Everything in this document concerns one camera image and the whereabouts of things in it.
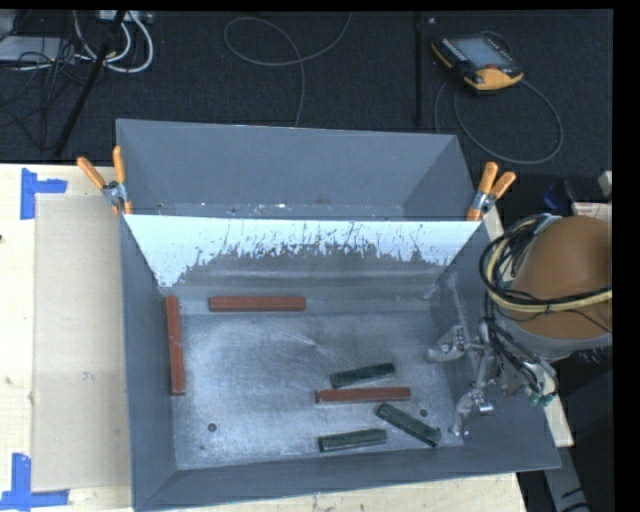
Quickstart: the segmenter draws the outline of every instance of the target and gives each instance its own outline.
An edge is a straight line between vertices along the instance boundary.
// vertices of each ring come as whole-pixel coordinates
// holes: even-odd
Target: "red wooden block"
[[[182,352],[182,332],[180,330],[180,304],[178,297],[165,298],[167,310],[167,329],[169,331],[169,364],[171,369],[171,394],[184,395],[184,354]]]
[[[307,301],[304,297],[278,296],[233,296],[210,297],[210,311],[304,311]]]
[[[391,402],[405,401],[411,398],[411,389],[407,387],[390,388],[348,388],[319,389],[316,391],[316,403],[325,402]]]

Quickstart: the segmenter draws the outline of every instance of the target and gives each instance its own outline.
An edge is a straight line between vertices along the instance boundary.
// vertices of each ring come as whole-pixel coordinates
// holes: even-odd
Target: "plywood surface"
[[[27,166],[68,181],[19,219],[22,165],[0,165],[0,490],[11,453],[32,456],[34,490],[70,488],[49,510],[130,504],[117,219],[75,166]],[[99,168],[113,179],[112,168]],[[559,405],[559,446],[572,444]],[[210,507],[248,511],[524,511],[515,475]]]

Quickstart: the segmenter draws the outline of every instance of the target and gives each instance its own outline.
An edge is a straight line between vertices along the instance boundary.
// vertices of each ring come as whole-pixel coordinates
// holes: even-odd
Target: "cable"
[[[22,19],[20,21],[18,21],[18,18],[20,18],[20,13],[16,14],[16,16],[13,18],[13,27],[11,28],[11,32],[9,33],[9,35],[13,36],[18,32],[18,29],[24,24],[25,21],[27,21],[27,18],[32,11],[33,9],[27,9],[27,12],[22,15]]]
[[[256,18],[256,17],[253,17],[253,16],[241,16],[241,17],[236,18],[234,20],[231,20],[229,23],[227,23],[225,25],[225,27],[224,27],[224,42],[227,45],[227,48],[229,48],[229,50],[231,50],[231,52],[233,52],[234,55],[236,55],[238,58],[240,58],[240,59],[242,59],[244,61],[247,61],[247,62],[249,62],[251,64],[256,64],[258,66],[267,66],[267,67],[292,66],[292,65],[295,65],[295,64],[299,64],[300,65],[300,78],[301,78],[301,80],[300,80],[301,81],[300,99],[299,99],[299,102],[298,102],[298,110],[296,112],[296,119],[295,119],[295,122],[294,122],[294,126],[297,127],[300,124],[300,117],[302,116],[302,107],[303,107],[303,104],[304,104],[304,96],[305,96],[305,92],[306,92],[306,79],[305,79],[305,72],[304,72],[303,63],[307,62],[307,61],[309,61],[311,59],[315,59],[316,57],[319,57],[320,55],[325,54],[326,52],[331,50],[331,48],[333,48],[335,45],[337,45],[338,42],[344,36],[345,32],[347,31],[347,27],[349,26],[352,17],[353,17],[353,12],[349,12],[349,15],[347,16],[347,20],[345,21],[344,27],[342,27],[342,30],[341,30],[340,34],[338,34],[338,37],[336,37],[336,39],[330,45],[328,45],[327,47],[323,48],[322,50],[320,50],[320,51],[318,51],[316,53],[313,53],[311,55],[307,55],[306,57],[302,57],[300,55],[300,51],[298,50],[298,47],[293,42],[291,37],[289,37],[289,35],[284,30],[282,30],[276,24],[271,23],[270,21],[264,20],[262,18]],[[228,32],[229,32],[229,28],[231,26],[235,25],[236,23],[242,22],[242,21],[255,21],[255,22],[267,25],[268,27],[271,27],[274,30],[276,30],[291,45],[291,47],[293,48],[293,51],[295,52],[295,54],[297,56],[297,59],[289,60],[289,61],[282,61],[282,62],[268,62],[268,61],[261,61],[261,60],[251,59],[251,58],[243,55],[242,53],[240,53],[229,42]]]
[[[35,66],[22,66],[22,60],[25,59],[26,57],[33,56],[33,55],[40,56],[43,59],[47,59],[47,60],[49,60],[49,57],[41,52],[35,52],[35,51],[24,52],[18,58],[17,67],[14,69],[18,71],[31,71],[32,73],[29,76],[29,79],[26,81],[26,83],[23,85],[20,91],[18,91],[18,93],[16,93],[12,98],[5,99],[2,95],[0,95],[0,99],[3,100],[2,103],[0,103],[0,107],[4,108],[4,110],[6,110],[6,112],[12,118],[11,121],[1,124],[0,127],[10,126],[11,124],[14,124],[14,123],[18,124],[20,129],[27,136],[27,138],[40,151],[48,149],[48,147],[45,144],[47,131],[49,128],[48,118],[47,118],[47,109],[53,104],[53,102],[58,97],[60,97],[61,93],[66,88],[66,84],[63,84],[62,87],[57,92],[54,93],[58,74],[61,73],[65,69],[65,67],[69,65],[68,57],[70,55],[71,56],[73,55],[73,51],[70,51],[71,47],[72,45],[68,40],[61,39],[60,44],[58,46],[58,53],[56,57],[54,57],[50,62],[38,64]],[[45,70],[45,69],[47,70],[47,75],[46,77],[44,77],[44,80],[42,81],[42,89],[40,91],[40,98],[41,98],[40,106],[28,112],[27,114],[23,114],[20,116],[16,115],[13,112],[13,110],[9,108],[9,105],[15,102],[18,99],[18,97],[27,90],[27,87],[38,75],[38,73],[36,72],[40,70]],[[40,119],[40,134],[39,134],[40,140],[37,140],[37,138],[29,132],[29,129],[23,123],[24,120],[33,116],[34,114],[37,114],[38,112],[40,112],[42,116]]]
[[[589,315],[587,315],[583,311],[578,311],[576,309],[569,309],[569,310],[567,310],[567,313],[575,313],[576,315],[580,315],[580,316],[584,317],[585,319],[589,320],[589,322],[591,322],[594,325],[600,327],[600,329],[602,329],[603,331],[605,331],[605,332],[607,332],[609,334],[613,334],[613,330],[609,329],[606,325],[598,322],[597,320],[594,320],[593,318],[591,318]]]
[[[511,336],[508,332],[506,332],[498,325],[494,314],[495,308],[496,304],[491,301],[489,294],[485,293],[485,316],[481,321],[484,321],[487,325],[488,337],[491,346],[500,355],[506,357],[507,360],[516,369],[516,371],[518,371],[525,377],[525,379],[529,382],[529,387],[538,394],[536,401],[543,404],[548,403],[548,401],[556,396],[560,390],[560,382],[558,381],[555,370],[547,361],[533,354],[530,350],[528,350],[525,346],[515,340],[513,336]],[[540,368],[542,368],[542,371],[553,381],[552,391],[550,391],[549,393],[544,393],[544,383],[541,383],[538,380],[535,372],[525,364],[525,360],[522,357],[516,356],[506,348],[507,344],[515,347],[521,354],[526,356],[530,364],[536,364]]]
[[[598,304],[613,297],[611,286],[591,292],[544,300],[533,297],[531,294],[523,294],[517,290],[509,290],[500,286],[499,279],[504,274],[500,270],[500,266],[508,264],[510,261],[509,257],[504,256],[504,254],[511,240],[517,237],[526,237],[528,240],[527,247],[521,249],[526,251],[534,237],[548,226],[550,218],[553,218],[553,216],[546,213],[527,217],[507,230],[504,235],[496,238],[482,252],[480,256],[480,277],[491,299],[498,306],[523,313],[549,314]]]
[[[74,20],[75,33],[76,33],[78,39],[80,40],[80,42],[82,43],[82,48],[88,54],[88,56],[82,55],[82,54],[76,54],[76,57],[79,58],[79,59],[82,59],[82,60],[95,62],[96,59],[98,58],[98,56],[91,49],[91,47],[89,46],[89,43],[86,41],[86,39],[83,36],[82,31],[80,30],[80,24],[79,24],[79,21],[78,21],[78,13],[77,13],[77,11],[75,9],[73,10],[72,15],[73,15],[73,20]],[[125,39],[126,39],[125,48],[119,54],[107,57],[105,59],[104,67],[109,69],[109,70],[111,70],[111,71],[116,71],[118,73],[141,73],[142,71],[145,71],[146,69],[148,69],[149,66],[151,66],[151,63],[153,62],[154,52],[155,52],[154,45],[153,45],[153,39],[151,38],[151,34],[147,30],[147,27],[145,27],[144,23],[142,23],[142,21],[140,21],[140,18],[139,18],[139,16],[137,14],[132,14],[131,11],[129,11],[127,16],[129,17],[128,19],[133,20],[133,22],[137,25],[139,30],[144,35],[145,42],[146,42],[147,48],[148,48],[147,58],[144,61],[144,63],[141,64],[138,67],[127,68],[127,67],[116,66],[116,65],[113,64],[114,62],[120,61],[123,58],[125,58],[129,54],[129,51],[132,48],[131,33],[129,32],[129,29],[126,26],[126,23],[122,22],[120,24],[120,28],[122,29],[122,32],[125,35]]]
[[[436,95],[436,100],[435,100],[435,104],[434,104],[434,124],[435,124],[436,133],[440,133],[440,127],[439,127],[439,122],[438,122],[438,104],[440,102],[440,97],[442,96],[442,92],[444,91],[446,85],[449,82],[450,82],[450,80],[446,80],[445,82],[443,82],[443,84],[440,86],[440,89],[438,90],[438,93]],[[454,94],[453,94],[453,111],[454,111],[454,114],[456,116],[456,120],[458,121],[458,124],[460,125],[460,127],[462,128],[464,133],[467,135],[467,137],[469,137],[469,139],[471,139],[471,142],[473,142],[480,149],[482,149],[483,151],[486,151],[487,153],[489,153],[490,155],[492,155],[495,158],[498,158],[500,160],[504,160],[505,162],[509,162],[509,163],[512,163],[512,164],[519,164],[519,165],[537,165],[537,164],[541,164],[541,163],[544,163],[544,162],[548,162],[549,160],[551,160],[553,157],[555,157],[558,154],[558,152],[560,151],[560,148],[562,147],[562,145],[564,143],[564,128],[562,127],[562,121],[561,121],[560,116],[558,115],[557,111],[553,108],[553,105],[551,105],[551,102],[546,98],[546,96],[544,96],[542,94],[542,92],[540,92],[533,85],[531,85],[531,83],[529,83],[526,80],[521,80],[519,83],[524,85],[525,87],[528,87],[531,91],[533,91],[536,95],[538,95],[542,99],[542,101],[545,103],[545,105],[549,108],[549,110],[553,114],[553,117],[555,118],[556,124],[558,126],[558,142],[556,143],[556,145],[555,145],[554,149],[551,151],[551,153],[549,153],[547,156],[545,156],[543,158],[535,159],[535,160],[520,160],[520,159],[517,159],[517,158],[512,158],[510,156],[506,156],[506,155],[502,155],[500,153],[497,153],[497,152],[493,151],[492,149],[488,148],[487,146],[485,146],[484,144],[482,144],[476,137],[474,137],[474,135],[467,128],[466,124],[462,120],[462,117],[460,116],[460,110],[459,110],[459,107],[458,107],[458,96],[459,96],[460,90],[463,89],[463,87],[464,87],[463,85],[458,85],[458,87],[456,87],[456,89],[454,91]]]

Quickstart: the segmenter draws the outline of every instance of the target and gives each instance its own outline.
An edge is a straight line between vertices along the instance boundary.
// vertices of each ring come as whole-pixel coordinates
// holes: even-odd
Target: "handheld device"
[[[524,77],[508,49],[484,33],[435,39],[431,48],[445,66],[479,93],[504,89]]]

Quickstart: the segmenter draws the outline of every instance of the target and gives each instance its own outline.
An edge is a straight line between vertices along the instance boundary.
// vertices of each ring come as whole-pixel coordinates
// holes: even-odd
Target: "gray bin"
[[[120,238],[136,510],[558,467],[524,398],[494,390],[469,439],[449,433],[475,359],[424,358],[453,325],[476,336],[482,316],[489,237],[464,221],[475,192],[455,136],[121,119],[117,143],[134,207]],[[168,294],[183,396],[169,392]],[[307,308],[211,313],[213,295],[302,295]],[[386,362],[395,373],[366,385],[411,387],[397,407],[440,428],[437,447],[377,404],[315,403],[331,373]],[[369,428],[387,443],[318,449]]]

